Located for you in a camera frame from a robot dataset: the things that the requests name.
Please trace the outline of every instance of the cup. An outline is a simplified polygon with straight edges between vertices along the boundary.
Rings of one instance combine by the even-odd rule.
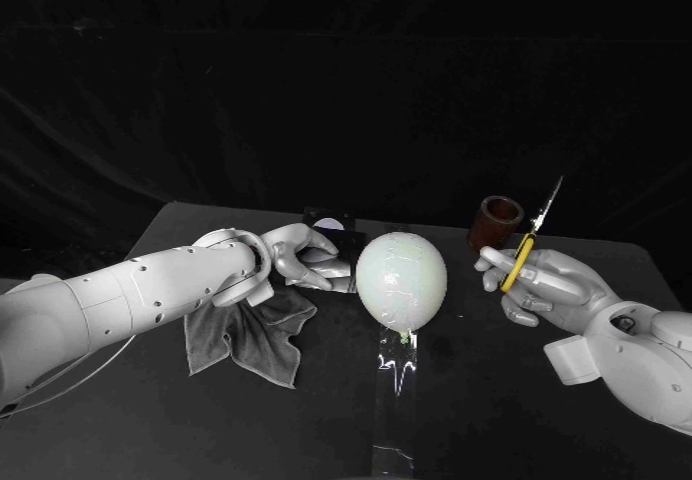
[[[523,209],[507,197],[482,199],[465,241],[472,251],[485,246],[501,249],[523,219]]]

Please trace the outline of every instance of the black backdrop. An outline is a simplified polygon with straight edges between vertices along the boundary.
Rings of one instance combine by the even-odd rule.
[[[681,291],[684,29],[487,27],[433,1],[239,5],[4,15],[0,245],[116,258],[173,200],[468,226],[491,194],[530,215],[565,174],[542,232],[641,244]]]

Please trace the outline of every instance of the table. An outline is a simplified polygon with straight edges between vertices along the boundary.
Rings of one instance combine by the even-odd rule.
[[[258,234],[301,215],[171,203],[129,257],[190,245],[209,231]],[[683,478],[692,438],[644,421],[602,380],[560,384],[542,346],[569,336],[510,323],[482,291],[464,229],[410,225],[448,269],[439,312],[419,331],[415,468],[438,478]],[[384,223],[357,220],[370,239]],[[585,261],[622,299],[679,309],[645,251],[540,237]],[[18,414],[0,434],[0,478],[335,479],[367,475],[379,324],[357,295],[301,293],[318,313],[294,337],[295,390],[230,359],[188,377],[183,322],[139,335],[77,390]],[[66,386],[119,345],[100,350]]]

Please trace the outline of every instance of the gray cloth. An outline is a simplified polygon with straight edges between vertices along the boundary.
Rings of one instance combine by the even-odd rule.
[[[289,287],[272,284],[273,296],[256,307],[242,300],[229,307],[207,303],[184,317],[190,375],[229,355],[235,363],[276,385],[295,388],[299,351],[288,342],[317,307]]]

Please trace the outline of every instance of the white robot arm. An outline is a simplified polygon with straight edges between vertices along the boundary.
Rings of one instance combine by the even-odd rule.
[[[487,291],[511,270],[511,256],[481,250]],[[501,300],[507,318],[536,326],[531,311],[576,334],[543,348],[562,383],[602,378],[634,413],[692,435],[692,314],[622,301],[593,270],[552,250],[530,253],[517,279]]]
[[[295,259],[307,245],[337,253],[304,224],[262,237],[223,229],[69,280],[37,275],[0,295],[0,409],[54,367],[204,303],[224,307],[246,299],[255,306],[269,299],[272,263],[284,276],[328,290],[328,280]]]

